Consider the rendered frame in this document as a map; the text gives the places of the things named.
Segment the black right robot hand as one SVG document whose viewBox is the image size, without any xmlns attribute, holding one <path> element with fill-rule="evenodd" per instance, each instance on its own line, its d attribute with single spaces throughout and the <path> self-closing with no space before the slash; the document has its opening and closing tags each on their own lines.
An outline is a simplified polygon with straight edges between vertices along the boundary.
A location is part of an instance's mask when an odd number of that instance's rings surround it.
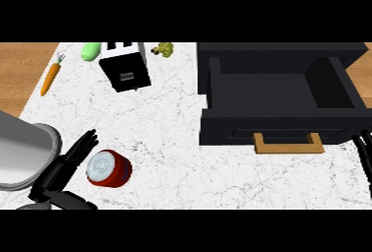
<svg viewBox="0 0 372 252">
<path fill-rule="evenodd" d="M 369 193 L 372 198 L 372 134 L 364 129 L 361 135 L 352 137 L 358 152 L 359 159 L 369 182 Z"/>
</svg>

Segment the red can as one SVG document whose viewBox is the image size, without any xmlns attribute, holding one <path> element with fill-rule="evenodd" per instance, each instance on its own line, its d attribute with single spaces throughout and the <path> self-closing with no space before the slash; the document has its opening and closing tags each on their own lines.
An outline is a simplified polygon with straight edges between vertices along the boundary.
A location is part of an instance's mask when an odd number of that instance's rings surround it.
<svg viewBox="0 0 372 252">
<path fill-rule="evenodd" d="M 113 150 L 104 150 L 89 161 L 86 174 L 93 185 L 118 188 L 132 178 L 133 165 L 121 154 Z"/>
</svg>

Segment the black and white toaster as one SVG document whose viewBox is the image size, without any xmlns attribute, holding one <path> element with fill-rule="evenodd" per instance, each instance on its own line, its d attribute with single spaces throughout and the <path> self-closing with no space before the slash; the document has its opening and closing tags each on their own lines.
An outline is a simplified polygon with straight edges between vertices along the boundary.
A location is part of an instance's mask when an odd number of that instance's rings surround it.
<svg viewBox="0 0 372 252">
<path fill-rule="evenodd" d="M 104 42 L 99 65 L 120 93 L 151 86 L 142 42 Z"/>
</svg>

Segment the yellow-green broccoli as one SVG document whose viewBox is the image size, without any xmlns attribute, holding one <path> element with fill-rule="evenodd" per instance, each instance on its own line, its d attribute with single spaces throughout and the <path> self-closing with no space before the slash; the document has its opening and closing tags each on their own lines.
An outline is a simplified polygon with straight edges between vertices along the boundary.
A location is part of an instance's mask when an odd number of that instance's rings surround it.
<svg viewBox="0 0 372 252">
<path fill-rule="evenodd" d="M 172 42 L 161 42 L 158 46 L 151 50 L 155 55 L 161 55 L 169 58 L 173 54 L 175 46 Z"/>
</svg>

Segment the black open drawer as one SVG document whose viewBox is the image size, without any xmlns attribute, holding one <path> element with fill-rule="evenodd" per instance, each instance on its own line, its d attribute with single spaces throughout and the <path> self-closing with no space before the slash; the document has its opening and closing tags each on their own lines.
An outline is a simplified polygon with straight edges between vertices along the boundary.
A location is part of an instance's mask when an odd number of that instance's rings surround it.
<svg viewBox="0 0 372 252">
<path fill-rule="evenodd" d="M 200 144 L 250 145 L 260 133 L 271 144 L 302 144 L 321 135 L 327 145 L 372 132 L 372 108 L 359 96 L 340 59 L 316 60 L 300 74 L 225 74 L 210 60 L 209 107 Z"/>
</svg>

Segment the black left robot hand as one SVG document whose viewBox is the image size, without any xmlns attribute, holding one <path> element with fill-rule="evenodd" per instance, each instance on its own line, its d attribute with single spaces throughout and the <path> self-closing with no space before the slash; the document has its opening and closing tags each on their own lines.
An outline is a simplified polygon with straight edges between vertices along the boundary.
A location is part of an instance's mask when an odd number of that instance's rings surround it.
<svg viewBox="0 0 372 252">
<path fill-rule="evenodd" d="M 96 210 L 98 206 L 64 188 L 74 175 L 77 167 L 86 160 L 93 148 L 99 144 L 96 130 L 89 130 L 80 137 L 68 152 L 48 165 L 39 176 L 30 199 L 36 205 L 58 206 L 64 210 Z"/>
</svg>

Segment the orange carrot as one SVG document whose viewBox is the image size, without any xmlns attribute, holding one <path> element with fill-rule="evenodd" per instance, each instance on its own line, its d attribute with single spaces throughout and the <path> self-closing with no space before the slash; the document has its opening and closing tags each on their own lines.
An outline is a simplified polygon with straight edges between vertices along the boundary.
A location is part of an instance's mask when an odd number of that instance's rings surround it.
<svg viewBox="0 0 372 252">
<path fill-rule="evenodd" d="M 52 82 L 55 80 L 55 77 L 56 77 L 59 69 L 61 69 L 61 62 L 62 62 L 64 58 L 65 58 L 65 55 L 58 53 L 56 61 L 52 63 L 51 68 L 48 70 L 46 80 L 45 80 L 45 84 L 42 87 L 42 96 L 45 96 L 48 94 Z"/>
</svg>

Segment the black cabinet body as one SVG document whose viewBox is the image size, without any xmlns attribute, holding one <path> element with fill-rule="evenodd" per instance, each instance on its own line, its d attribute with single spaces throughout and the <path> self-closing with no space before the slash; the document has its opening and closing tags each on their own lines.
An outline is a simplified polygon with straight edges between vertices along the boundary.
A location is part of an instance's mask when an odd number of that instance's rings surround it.
<svg viewBox="0 0 372 252">
<path fill-rule="evenodd" d="M 225 74 L 299 74 L 322 57 L 349 68 L 366 51 L 364 42 L 198 42 L 198 94 L 207 93 L 211 58 Z"/>
</svg>

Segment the green cucumber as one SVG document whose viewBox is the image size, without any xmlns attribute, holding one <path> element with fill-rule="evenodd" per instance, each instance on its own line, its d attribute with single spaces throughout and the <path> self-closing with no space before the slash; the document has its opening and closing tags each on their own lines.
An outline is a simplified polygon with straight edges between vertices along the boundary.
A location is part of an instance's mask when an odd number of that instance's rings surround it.
<svg viewBox="0 0 372 252">
<path fill-rule="evenodd" d="M 82 59 L 85 61 L 93 61 L 101 54 L 101 42 L 87 42 L 82 49 Z"/>
</svg>

